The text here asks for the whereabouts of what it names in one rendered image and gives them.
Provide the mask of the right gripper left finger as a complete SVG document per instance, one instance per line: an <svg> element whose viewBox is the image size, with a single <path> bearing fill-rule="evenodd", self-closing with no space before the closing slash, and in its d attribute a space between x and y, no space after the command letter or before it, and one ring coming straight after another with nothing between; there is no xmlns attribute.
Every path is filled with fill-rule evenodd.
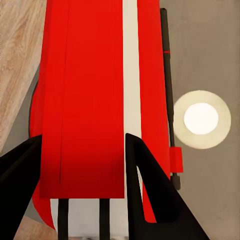
<svg viewBox="0 0 240 240"><path fill-rule="evenodd" d="M41 173L42 136L0 157L0 240L13 240Z"/></svg>

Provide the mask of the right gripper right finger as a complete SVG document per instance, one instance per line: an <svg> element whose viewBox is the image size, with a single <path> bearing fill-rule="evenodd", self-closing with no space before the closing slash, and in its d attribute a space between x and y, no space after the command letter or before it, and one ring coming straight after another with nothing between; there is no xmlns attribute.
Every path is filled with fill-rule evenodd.
<svg viewBox="0 0 240 240"><path fill-rule="evenodd" d="M144 141L125 140L129 240L210 240ZM137 167L156 223L145 220Z"/></svg>

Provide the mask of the radio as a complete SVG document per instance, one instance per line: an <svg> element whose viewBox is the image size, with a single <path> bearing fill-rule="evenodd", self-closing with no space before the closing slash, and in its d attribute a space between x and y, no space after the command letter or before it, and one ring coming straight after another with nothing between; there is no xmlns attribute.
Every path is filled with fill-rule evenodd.
<svg viewBox="0 0 240 240"><path fill-rule="evenodd" d="M170 58L160 0L47 0L28 137L42 135L32 200L58 240L129 237L126 133L181 189ZM145 221L156 223L137 173Z"/></svg>

